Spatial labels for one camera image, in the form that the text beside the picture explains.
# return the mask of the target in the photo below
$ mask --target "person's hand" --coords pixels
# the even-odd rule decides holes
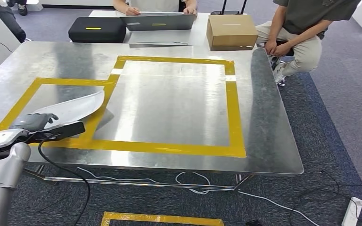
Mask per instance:
[[[194,8],[185,8],[184,9],[184,14],[191,14],[191,15],[196,15],[197,11]]]
[[[277,42],[268,41],[266,42],[264,48],[266,49],[268,55],[274,55],[275,49],[277,48]]]
[[[128,7],[127,8],[127,11],[125,12],[125,14],[127,16],[138,16],[140,15],[140,10],[138,8],[135,8],[135,7]]]
[[[277,57],[283,57],[291,50],[291,48],[292,47],[288,43],[279,45],[276,47],[273,55],[275,55]]]

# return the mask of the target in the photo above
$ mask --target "beige pants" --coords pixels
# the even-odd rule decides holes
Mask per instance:
[[[270,34],[271,21],[256,26],[257,31],[259,32],[259,38],[257,39],[257,44],[264,43],[268,40]],[[289,41],[295,38],[296,34],[291,34],[284,28],[281,28],[280,33],[278,34],[277,40],[279,41]],[[297,72],[308,72],[314,70],[321,56],[321,40],[316,35],[311,39],[308,39],[302,43],[297,44],[293,47],[295,52],[295,60],[287,63],[282,74],[284,76],[290,76]]]

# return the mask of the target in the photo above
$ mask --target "yellow tape square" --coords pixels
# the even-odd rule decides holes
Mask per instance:
[[[222,157],[246,157],[245,144],[243,139],[241,118],[239,114],[239,101],[235,68],[233,61],[210,60],[210,59],[192,59],[192,58],[172,58],[172,57],[148,57],[148,56],[119,56],[114,65],[113,72],[120,72],[124,68],[126,61],[149,61],[149,62],[167,62],[167,63],[186,63],[186,64],[216,64],[223,65],[225,75],[231,79],[226,79],[226,99],[229,126],[229,146],[208,146],[208,145],[181,145],[181,144],[158,144],[144,142],[126,142],[113,140],[94,140],[93,135],[103,113],[109,102],[109,99],[115,89],[119,74],[110,74],[108,80],[84,80],[84,79],[56,79],[56,78],[36,78],[30,87],[24,92],[17,103],[9,111],[6,117],[0,123],[0,131],[9,128],[16,117],[21,113],[35,92],[42,84],[55,85],[78,85],[78,86],[103,86],[105,98],[102,106],[93,114],[88,116],[85,123],[85,132],[79,138],[68,138],[61,141],[46,143],[49,147],[65,147],[77,149],[97,149],[97,150],[119,150],[132,152],[150,152],[166,154],[191,154],[191,155],[210,155]]]
[[[190,218],[190,217],[135,214],[135,213],[115,213],[115,212],[104,212],[100,226],[109,226],[111,220],[161,222],[161,223],[202,225],[202,226],[224,226],[223,221],[220,219]]]

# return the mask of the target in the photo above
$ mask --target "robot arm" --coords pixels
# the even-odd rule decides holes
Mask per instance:
[[[58,118],[53,114],[25,115],[16,119],[10,129],[0,131],[0,226],[8,224],[12,194],[31,155],[28,144],[61,140],[85,132],[80,121],[44,129],[52,119]]]

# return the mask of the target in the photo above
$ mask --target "seated person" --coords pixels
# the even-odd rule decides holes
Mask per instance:
[[[15,19],[12,9],[8,7],[4,0],[0,0],[0,19],[15,35],[19,42],[23,43],[25,40],[25,32],[21,29],[20,25]]]
[[[178,12],[181,4],[185,3],[182,10],[185,14],[196,14],[197,0],[113,0],[113,6],[128,16],[137,16],[140,11],[147,12]]]
[[[333,21],[349,20],[360,0],[273,0],[278,4],[272,22],[256,27],[257,43],[266,42],[267,54],[284,56],[291,48],[295,60],[279,64],[274,70],[278,84],[297,72],[317,67],[321,56],[321,40]],[[277,46],[276,41],[287,43]]]

